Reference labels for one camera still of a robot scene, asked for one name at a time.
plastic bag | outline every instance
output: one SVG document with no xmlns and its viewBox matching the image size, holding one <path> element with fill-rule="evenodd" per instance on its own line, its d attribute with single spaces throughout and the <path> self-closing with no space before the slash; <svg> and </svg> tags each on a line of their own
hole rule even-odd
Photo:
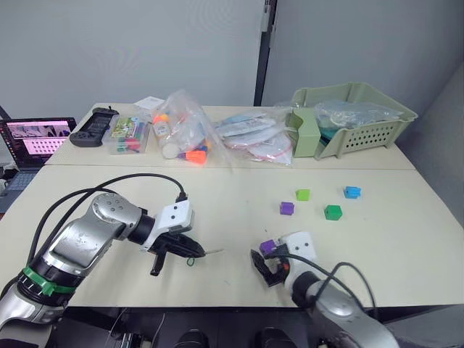
<svg viewBox="0 0 464 348">
<path fill-rule="evenodd" d="M 246 149 L 247 147 L 261 144 L 284 130 L 285 124 L 281 122 L 263 130 L 245 133 L 239 136 L 229 136 L 224 139 L 224 144 L 229 149 Z"/>
<path fill-rule="evenodd" d="M 181 158 L 203 165 L 211 153 L 216 153 L 222 160 L 231 162 L 210 119 L 186 91 L 169 95 L 152 117 L 154 132 L 165 158 Z"/>
<path fill-rule="evenodd" d="M 224 144 L 236 157 L 291 164 L 293 144 L 286 135 L 285 118 L 290 108 L 250 110 L 216 125 Z"/>
<path fill-rule="evenodd" d="M 293 154 L 293 145 L 285 133 L 279 133 L 277 136 L 265 141 L 264 143 L 251 146 L 247 150 L 258 161 L 290 165 Z"/>
<path fill-rule="evenodd" d="M 314 106 L 320 128 L 356 128 L 360 125 L 397 120 L 403 113 L 374 103 L 328 100 Z"/>
</svg>

black cable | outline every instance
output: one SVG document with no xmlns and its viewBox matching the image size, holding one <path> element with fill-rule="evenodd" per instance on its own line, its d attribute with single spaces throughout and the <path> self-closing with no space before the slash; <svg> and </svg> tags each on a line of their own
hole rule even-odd
<svg viewBox="0 0 464 348">
<path fill-rule="evenodd" d="M 48 210 L 43 214 L 40 222 L 37 225 L 36 232 L 34 233 L 34 237 L 32 239 L 32 243 L 29 248 L 29 255 L 28 255 L 28 261 L 26 262 L 26 265 L 29 265 L 29 263 L 33 260 L 34 256 L 36 255 L 36 250 L 37 250 L 37 244 L 38 240 L 40 238 L 42 229 L 44 228 L 45 222 L 49 218 L 50 214 L 53 213 L 53 211 L 63 202 L 67 201 L 69 198 L 73 198 L 74 196 L 77 196 L 79 194 L 92 194 L 97 191 L 103 191 L 103 192 L 110 192 L 115 194 L 114 191 L 109 190 L 107 188 L 83 188 L 82 190 L 74 191 L 71 192 L 70 194 L 67 194 L 66 196 L 58 199 L 53 205 L 48 208 Z"/>
<path fill-rule="evenodd" d="M 351 289 L 346 286 L 340 279 L 338 279 L 337 277 L 333 277 L 330 272 L 328 272 L 327 270 L 323 269 L 321 266 L 319 266 L 318 264 L 312 262 L 312 261 L 309 261 L 308 259 L 304 258 L 304 257 L 301 257 L 299 255 L 295 255 L 295 254 L 275 254 L 275 253 L 270 253 L 266 256 L 264 256 L 265 259 L 275 259 L 277 257 L 286 257 L 287 259 L 295 259 L 295 260 L 298 260 L 298 261 L 301 261 L 301 262 L 304 262 L 306 263 L 307 265 L 315 268 L 316 270 L 318 270 L 319 272 L 325 274 L 326 276 L 328 277 L 331 277 L 331 279 L 333 279 L 333 281 L 335 281 L 338 285 L 340 285 L 343 290 L 345 290 L 356 302 L 356 305 L 363 311 L 365 312 L 364 310 L 364 307 L 363 307 L 363 304 L 361 303 L 361 301 L 357 298 L 357 296 L 355 295 L 355 293 L 353 291 L 351 291 Z"/>
<path fill-rule="evenodd" d="M 347 267 L 351 267 L 353 270 L 356 271 L 356 273 L 359 275 L 359 277 L 362 279 L 362 281 L 364 282 L 364 285 L 366 287 L 366 289 L 368 290 L 368 293 L 369 293 L 369 297 L 370 297 L 370 301 L 372 302 L 372 308 L 373 308 L 373 317 L 378 320 L 378 309 L 377 309 L 377 304 L 376 304 L 376 300 L 374 299 L 374 294 L 372 292 L 372 289 L 370 288 L 369 286 L 369 283 L 368 283 L 368 280 L 365 278 L 365 276 L 361 273 L 361 271 L 355 266 L 353 265 L 352 263 L 349 263 L 349 262 L 339 262 L 336 264 L 336 266 L 333 268 L 333 270 L 331 271 L 331 274 L 329 277 L 327 277 L 324 282 L 322 283 L 322 285 L 320 286 L 318 292 L 316 293 L 316 295 L 314 296 L 314 299 L 313 301 L 316 302 L 320 295 L 323 293 L 323 291 L 326 289 L 328 283 L 334 279 L 334 275 L 335 273 L 337 272 L 337 270 L 339 270 L 340 267 L 342 266 L 347 266 Z"/>
<path fill-rule="evenodd" d="M 107 185 L 110 185 L 112 183 L 115 183 L 117 181 L 129 179 L 129 178 L 137 178 L 137 177 L 141 177 L 141 176 L 149 176 L 149 177 L 161 178 L 161 179 L 165 179 L 165 180 L 173 182 L 175 185 L 177 185 L 177 187 L 181 191 L 179 193 L 178 198 L 176 199 L 177 202 L 179 202 L 180 200 L 184 200 L 187 197 L 186 192 L 183 190 L 183 186 L 176 179 L 171 178 L 170 176 L 167 176 L 167 175 L 155 174 L 155 173 L 135 173 L 135 174 L 127 174 L 127 175 L 119 176 L 117 178 L 113 178 L 111 180 L 105 181 L 104 183 L 101 183 L 98 186 L 95 186 L 95 189 L 101 189 L 101 188 L 103 188 L 103 187 L 105 187 Z M 43 243 L 43 246 L 41 247 L 38 254 L 41 254 L 42 252 L 44 252 L 45 248 L 47 248 L 47 246 L 50 245 L 50 243 L 54 240 L 54 238 L 58 234 L 60 228 L 66 223 L 69 216 L 71 216 L 71 214 L 74 213 L 74 211 L 79 207 L 79 205 L 81 205 L 82 202 L 84 202 L 87 198 L 89 198 L 90 195 L 92 195 L 92 193 L 84 194 L 81 198 L 79 198 L 79 200 L 76 203 L 74 203 L 72 205 L 72 207 L 68 211 L 66 211 L 66 213 L 59 220 L 57 225 L 54 227 L 54 229 L 51 231 L 51 233 L 49 234 L 49 236 L 47 237 L 47 239 Z M 37 232 L 38 232 L 38 236 L 40 236 L 41 230 L 37 230 L 36 233 Z"/>
</svg>

green cube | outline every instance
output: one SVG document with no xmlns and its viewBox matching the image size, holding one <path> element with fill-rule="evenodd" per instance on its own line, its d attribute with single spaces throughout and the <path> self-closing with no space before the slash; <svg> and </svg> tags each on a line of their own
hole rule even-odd
<svg viewBox="0 0 464 348">
<path fill-rule="evenodd" d="M 309 201 L 310 200 L 310 190 L 302 189 L 297 191 L 297 201 Z"/>
<path fill-rule="evenodd" d="M 339 205 L 328 205 L 324 210 L 326 220 L 339 220 L 343 215 Z"/>
</svg>

purple cube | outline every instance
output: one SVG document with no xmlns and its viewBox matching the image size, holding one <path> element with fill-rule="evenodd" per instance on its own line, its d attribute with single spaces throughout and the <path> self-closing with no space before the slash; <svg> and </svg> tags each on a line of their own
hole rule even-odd
<svg viewBox="0 0 464 348">
<path fill-rule="evenodd" d="M 276 247 L 276 243 L 274 243 L 272 239 L 270 239 L 269 241 L 264 241 L 260 245 L 261 254 L 263 255 L 270 254 L 271 252 L 274 251 L 275 247 Z"/>
<path fill-rule="evenodd" d="M 281 202 L 281 215 L 293 215 L 294 208 L 291 202 Z"/>
</svg>

paper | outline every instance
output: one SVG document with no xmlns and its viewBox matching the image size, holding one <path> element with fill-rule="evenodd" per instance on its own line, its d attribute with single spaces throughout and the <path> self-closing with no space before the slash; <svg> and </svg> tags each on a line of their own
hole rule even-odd
<svg viewBox="0 0 464 348">
<path fill-rule="evenodd" d="M 153 110 L 156 109 L 159 105 L 161 105 L 164 101 L 164 99 L 155 98 L 154 96 L 148 96 L 146 98 L 143 98 L 142 100 L 135 102 L 134 104 L 143 109 Z"/>
</svg>

